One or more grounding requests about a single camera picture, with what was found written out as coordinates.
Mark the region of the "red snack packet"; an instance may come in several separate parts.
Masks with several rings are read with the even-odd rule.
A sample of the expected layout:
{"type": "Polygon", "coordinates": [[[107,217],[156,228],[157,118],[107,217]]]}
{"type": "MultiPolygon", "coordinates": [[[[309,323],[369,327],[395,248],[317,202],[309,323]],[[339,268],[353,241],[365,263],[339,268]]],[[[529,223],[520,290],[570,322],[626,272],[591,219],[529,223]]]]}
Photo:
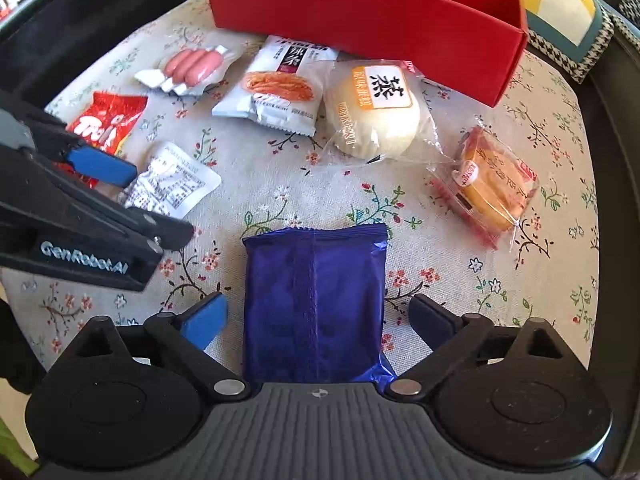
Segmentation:
{"type": "MultiPolygon", "coordinates": [[[[146,96],[122,96],[96,91],[89,107],[72,120],[65,130],[94,148],[117,156],[118,150],[137,125],[146,104],[146,96]]],[[[58,166],[88,188],[103,183],[78,174],[67,162],[60,162],[58,166]]]]}

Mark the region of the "small white sachet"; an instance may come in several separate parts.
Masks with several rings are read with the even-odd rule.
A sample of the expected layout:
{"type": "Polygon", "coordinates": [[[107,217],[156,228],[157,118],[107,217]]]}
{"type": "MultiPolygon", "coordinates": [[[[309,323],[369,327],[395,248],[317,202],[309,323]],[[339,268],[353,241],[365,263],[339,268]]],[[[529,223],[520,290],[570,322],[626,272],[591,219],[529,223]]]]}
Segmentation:
{"type": "Polygon", "coordinates": [[[213,169],[186,154],[175,143],[163,141],[150,149],[148,166],[120,194],[126,208],[139,208],[184,219],[221,185],[213,169]]]}

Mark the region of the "pink sausages packet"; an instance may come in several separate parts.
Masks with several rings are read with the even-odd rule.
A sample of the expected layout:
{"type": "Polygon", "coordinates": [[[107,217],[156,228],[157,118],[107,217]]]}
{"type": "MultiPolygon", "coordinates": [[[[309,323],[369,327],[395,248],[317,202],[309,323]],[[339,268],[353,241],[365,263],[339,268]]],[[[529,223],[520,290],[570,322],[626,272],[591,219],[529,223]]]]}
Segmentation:
{"type": "Polygon", "coordinates": [[[183,49],[160,63],[134,74],[146,88],[175,96],[201,96],[208,87],[219,84],[231,65],[239,61],[243,48],[222,44],[213,49],[183,49]]]}

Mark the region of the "dark blue snack packet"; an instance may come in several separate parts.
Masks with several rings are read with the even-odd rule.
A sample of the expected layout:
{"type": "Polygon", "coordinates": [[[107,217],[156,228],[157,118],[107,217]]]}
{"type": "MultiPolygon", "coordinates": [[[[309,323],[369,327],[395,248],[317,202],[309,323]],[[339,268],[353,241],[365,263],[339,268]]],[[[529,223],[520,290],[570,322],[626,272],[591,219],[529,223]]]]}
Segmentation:
{"type": "Polygon", "coordinates": [[[387,229],[287,228],[244,238],[243,375],[252,384],[372,382],[382,350],[387,229]]]}

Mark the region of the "meat floss cake packet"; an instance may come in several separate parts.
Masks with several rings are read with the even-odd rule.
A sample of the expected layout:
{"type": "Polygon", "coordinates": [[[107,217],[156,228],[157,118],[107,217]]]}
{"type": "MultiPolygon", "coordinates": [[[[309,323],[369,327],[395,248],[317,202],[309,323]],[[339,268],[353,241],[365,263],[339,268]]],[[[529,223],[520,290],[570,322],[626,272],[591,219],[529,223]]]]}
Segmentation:
{"type": "Polygon", "coordinates": [[[491,249],[520,226],[539,188],[533,168],[481,125],[430,171],[447,206],[491,249]]]}

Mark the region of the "white noodle snack packet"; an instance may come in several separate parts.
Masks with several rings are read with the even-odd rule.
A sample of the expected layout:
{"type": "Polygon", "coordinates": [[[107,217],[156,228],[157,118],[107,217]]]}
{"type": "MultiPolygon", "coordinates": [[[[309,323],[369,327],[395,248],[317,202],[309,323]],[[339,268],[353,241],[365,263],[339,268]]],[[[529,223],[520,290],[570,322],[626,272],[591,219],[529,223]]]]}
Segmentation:
{"type": "Polygon", "coordinates": [[[339,54],[321,44],[270,35],[212,115],[313,136],[326,71],[339,54]]]}

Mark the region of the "round white bun packet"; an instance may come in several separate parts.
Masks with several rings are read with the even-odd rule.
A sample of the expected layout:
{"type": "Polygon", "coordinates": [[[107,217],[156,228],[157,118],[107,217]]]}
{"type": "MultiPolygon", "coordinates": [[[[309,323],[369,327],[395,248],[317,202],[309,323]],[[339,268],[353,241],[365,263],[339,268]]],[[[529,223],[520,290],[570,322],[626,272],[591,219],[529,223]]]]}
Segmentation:
{"type": "Polygon", "coordinates": [[[323,105],[327,164],[381,160],[431,165],[445,160],[437,127],[412,63],[348,60],[326,72],[323,105]]]}

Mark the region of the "red cardboard box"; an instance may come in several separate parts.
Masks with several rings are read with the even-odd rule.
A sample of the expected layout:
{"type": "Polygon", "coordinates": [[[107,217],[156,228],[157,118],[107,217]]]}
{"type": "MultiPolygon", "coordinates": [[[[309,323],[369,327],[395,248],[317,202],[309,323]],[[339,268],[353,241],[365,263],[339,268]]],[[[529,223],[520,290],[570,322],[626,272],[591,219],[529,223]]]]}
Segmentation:
{"type": "Polygon", "coordinates": [[[496,105],[528,40],[521,0],[209,0],[217,26],[410,61],[429,80],[496,105]]]}

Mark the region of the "black glossy side table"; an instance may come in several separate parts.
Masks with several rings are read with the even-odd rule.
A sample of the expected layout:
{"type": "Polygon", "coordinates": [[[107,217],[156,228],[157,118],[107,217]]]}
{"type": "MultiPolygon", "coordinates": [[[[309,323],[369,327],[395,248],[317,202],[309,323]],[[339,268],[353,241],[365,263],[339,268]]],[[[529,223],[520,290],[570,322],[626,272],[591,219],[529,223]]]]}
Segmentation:
{"type": "Polygon", "coordinates": [[[36,107],[186,0],[27,0],[1,22],[1,89],[36,107]]]}

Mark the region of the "floral cushion cover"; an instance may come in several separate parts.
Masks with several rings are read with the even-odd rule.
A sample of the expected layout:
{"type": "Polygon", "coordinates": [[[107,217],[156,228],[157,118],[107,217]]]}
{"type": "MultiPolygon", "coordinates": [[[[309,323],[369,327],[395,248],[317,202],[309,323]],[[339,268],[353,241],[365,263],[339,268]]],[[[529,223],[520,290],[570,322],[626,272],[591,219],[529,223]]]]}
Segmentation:
{"type": "Polygon", "coordinates": [[[231,368],[242,359],[245,237],[282,228],[386,225],[382,347],[396,370],[427,352],[407,322],[409,298],[423,292],[453,311],[477,311],[499,325],[532,316],[551,322],[582,362],[591,354],[599,281],[596,185],[577,96],[531,53],[522,56],[500,103],[488,108],[443,86],[423,99],[439,134],[456,140],[483,125],[532,167],[538,191],[498,249],[480,244],[430,185],[428,173],[398,162],[324,164],[322,136],[291,136],[247,120],[215,118],[213,106],[245,70],[199,99],[150,92],[122,156],[144,162],[170,141],[212,167],[220,187],[189,214],[190,245],[163,258],[141,294],[5,270],[9,305],[36,358],[50,366],[85,322],[110,316],[138,324],[160,310],[181,312],[209,292],[229,300],[229,322],[210,347],[231,368]]]}

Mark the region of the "teal lion sofa cover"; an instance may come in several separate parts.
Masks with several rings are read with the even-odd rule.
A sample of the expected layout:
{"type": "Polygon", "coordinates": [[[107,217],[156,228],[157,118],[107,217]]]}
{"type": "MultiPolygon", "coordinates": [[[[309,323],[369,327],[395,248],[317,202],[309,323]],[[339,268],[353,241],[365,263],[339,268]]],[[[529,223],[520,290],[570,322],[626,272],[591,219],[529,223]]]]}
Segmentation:
{"type": "Polygon", "coordinates": [[[523,0],[529,43],[582,82],[619,32],[634,48],[639,29],[603,0],[523,0]]]}

